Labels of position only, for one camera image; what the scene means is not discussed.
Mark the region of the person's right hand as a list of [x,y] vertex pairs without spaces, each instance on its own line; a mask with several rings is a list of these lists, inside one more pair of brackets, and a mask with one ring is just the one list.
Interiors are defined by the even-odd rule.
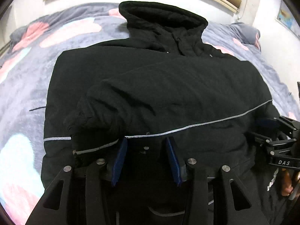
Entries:
[[299,182],[299,172],[291,175],[290,170],[281,170],[281,195],[284,197],[289,196],[297,183]]

